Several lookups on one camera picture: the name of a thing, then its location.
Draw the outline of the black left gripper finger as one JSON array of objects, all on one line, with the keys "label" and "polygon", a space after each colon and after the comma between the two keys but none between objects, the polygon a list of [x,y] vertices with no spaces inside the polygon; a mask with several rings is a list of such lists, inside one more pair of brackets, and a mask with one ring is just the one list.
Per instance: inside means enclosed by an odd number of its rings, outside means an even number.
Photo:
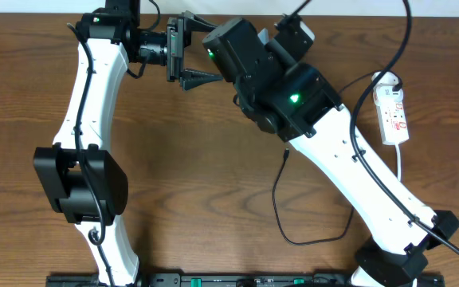
[{"label": "black left gripper finger", "polygon": [[206,32],[210,33],[218,26],[214,23],[208,22],[204,18],[201,18],[197,14],[186,10],[182,12],[181,16],[183,17],[184,21],[184,30],[187,32]]},{"label": "black left gripper finger", "polygon": [[223,76],[220,74],[207,73],[194,69],[184,69],[181,72],[179,83],[183,91],[188,91],[200,85],[221,81],[222,79]]}]

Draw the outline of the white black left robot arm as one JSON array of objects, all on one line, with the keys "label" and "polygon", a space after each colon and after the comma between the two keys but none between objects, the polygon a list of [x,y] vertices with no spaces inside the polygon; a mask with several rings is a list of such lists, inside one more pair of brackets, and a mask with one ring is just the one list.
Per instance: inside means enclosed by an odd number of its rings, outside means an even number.
[{"label": "white black left robot arm", "polygon": [[78,68],[65,119],[48,147],[39,147],[33,166],[54,211],[63,214],[87,241],[96,275],[51,275],[48,286],[137,286],[139,257],[124,225],[128,177],[111,154],[112,121],[130,64],[161,65],[167,80],[183,90],[219,80],[187,69],[184,50],[195,32],[214,24],[190,11],[168,20],[158,32],[140,25],[139,0],[107,0],[71,25],[78,40]]}]

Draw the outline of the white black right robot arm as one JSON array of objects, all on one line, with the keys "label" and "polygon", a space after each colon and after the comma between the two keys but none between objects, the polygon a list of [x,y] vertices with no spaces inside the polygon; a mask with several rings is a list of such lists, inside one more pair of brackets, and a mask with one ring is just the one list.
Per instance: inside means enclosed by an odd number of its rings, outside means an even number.
[{"label": "white black right robot arm", "polygon": [[303,62],[314,40],[299,19],[264,41],[244,18],[218,26],[203,46],[236,91],[241,111],[312,161],[341,191],[371,237],[356,252],[356,286],[430,286],[425,253],[450,238],[459,221],[417,199],[379,158],[339,94]]}]

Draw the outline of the white USB charger plug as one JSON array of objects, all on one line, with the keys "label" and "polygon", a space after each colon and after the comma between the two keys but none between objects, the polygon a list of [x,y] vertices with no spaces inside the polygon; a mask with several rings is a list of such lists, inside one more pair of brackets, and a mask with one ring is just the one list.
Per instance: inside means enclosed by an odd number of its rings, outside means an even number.
[{"label": "white USB charger plug", "polygon": [[381,87],[391,86],[393,92],[398,92],[402,89],[402,79],[394,72],[388,71],[384,76],[376,83],[373,91],[376,92]]}]

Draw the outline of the white power strip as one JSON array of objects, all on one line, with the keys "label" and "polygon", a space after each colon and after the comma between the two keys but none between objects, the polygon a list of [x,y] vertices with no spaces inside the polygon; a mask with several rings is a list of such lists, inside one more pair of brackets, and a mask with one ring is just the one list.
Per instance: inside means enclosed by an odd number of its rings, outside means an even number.
[{"label": "white power strip", "polygon": [[408,132],[403,105],[403,91],[393,86],[379,86],[374,89],[373,100],[377,110],[382,143],[394,146],[406,142]]}]

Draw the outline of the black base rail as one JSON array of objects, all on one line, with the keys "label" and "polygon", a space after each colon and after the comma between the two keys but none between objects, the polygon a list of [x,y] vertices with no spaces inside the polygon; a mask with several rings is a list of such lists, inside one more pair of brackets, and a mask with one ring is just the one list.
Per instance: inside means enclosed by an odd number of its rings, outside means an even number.
[{"label": "black base rail", "polygon": [[[109,286],[98,281],[96,275],[48,276],[47,287]],[[350,275],[318,273],[314,275],[181,275],[154,273],[138,276],[136,283],[125,286],[138,287],[279,287],[279,286],[350,286]],[[442,275],[422,275],[417,286],[444,287]]]}]

